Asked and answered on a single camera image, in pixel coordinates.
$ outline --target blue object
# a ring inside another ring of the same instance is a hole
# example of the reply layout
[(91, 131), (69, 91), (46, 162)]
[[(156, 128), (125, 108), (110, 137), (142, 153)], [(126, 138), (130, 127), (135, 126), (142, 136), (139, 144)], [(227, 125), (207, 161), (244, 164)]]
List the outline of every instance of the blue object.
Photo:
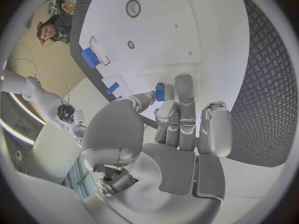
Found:
[(165, 101), (163, 83), (158, 83), (156, 85), (156, 95), (157, 95), (157, 101)]
[(159, 110), (159, 109), (155, 109), (155, 110), (154, 110), (154, 112), (153, 112), (153, 113), (154, 113), (154, 115), (155, 115), (155, 116), (157, 115), (157, 113), (158, 113), (158, 110)]
[(84, 59), (92, 69), (100, 64), (99, 59), (97, 58), (96, 54), (92, 51), (90, 47), (82, 51), (81, 55), (84, 57)]
[(108, 94), (112, 94), (113, 91), (115, 91), (120, 85), (115, 82), (113, 85), (110, 86), (110, 88), (107, 89)]

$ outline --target black shirt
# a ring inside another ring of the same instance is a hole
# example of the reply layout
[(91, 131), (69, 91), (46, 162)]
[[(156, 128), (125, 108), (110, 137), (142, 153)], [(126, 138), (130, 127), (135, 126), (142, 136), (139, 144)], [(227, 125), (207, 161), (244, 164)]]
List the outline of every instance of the black shirt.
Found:
[(50, 37), (50, 39), (52, 41), (62, 41), (68, 44), (71, 38), (72, 19), (73, 15), (53, 15), (47, 21), (47, 23), (54, 24), (56, 28), (55, 35)]

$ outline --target dark hair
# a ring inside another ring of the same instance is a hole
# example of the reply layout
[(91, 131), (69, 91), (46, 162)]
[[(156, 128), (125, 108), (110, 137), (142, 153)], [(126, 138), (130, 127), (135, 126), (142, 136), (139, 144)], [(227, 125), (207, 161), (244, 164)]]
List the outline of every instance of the dark hair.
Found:
[(46, 25), (46, 22), (42, 23), (41, 21), (38, 23), (37, 28), (36, 28), (36, 36), (39, 40), (41, 40), (40, 38), (40, 34), (41, 34), (41, 29), (43, 26)]

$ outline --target man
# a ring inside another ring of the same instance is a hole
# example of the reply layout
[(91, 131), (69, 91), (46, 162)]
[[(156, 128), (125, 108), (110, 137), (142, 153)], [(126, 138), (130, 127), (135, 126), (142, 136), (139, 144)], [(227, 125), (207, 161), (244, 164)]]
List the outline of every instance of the man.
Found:
[(45, 48), (56, 41), (69, 45), (73, 15), (53, 15), (48, 21), (36, 26), (36, 36), (41, 48)]

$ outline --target humanoid robot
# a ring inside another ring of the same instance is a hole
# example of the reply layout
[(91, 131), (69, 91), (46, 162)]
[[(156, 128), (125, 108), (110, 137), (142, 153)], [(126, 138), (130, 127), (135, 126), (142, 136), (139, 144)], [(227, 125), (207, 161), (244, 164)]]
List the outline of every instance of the humanoid robot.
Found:
[(82, 111), (45, 91), (33, 77), (4, 70), (0, 90), (37, 103), (49, 122), (74, 137), (87, 169), (103, 173), (97, 182), (101, 191), (84, 200), (100, 223), (109, 223), (112, 215), (103, 203), (114, 210), (117, 223), (170, 223), (171, 217), (173, 224), (206, 224), (216, 217), (225, 194), (219, 158), (232, 149), (231, 117), (224, 102), (208, 104), (196, 138), (190, 74), (177, 75), (174, 87), (165, 86), (165, 101), (155, 115), (156, 136), (145, 145), (139, 114), (156, 101), (155, 91), (116, 99), (85, 127)]

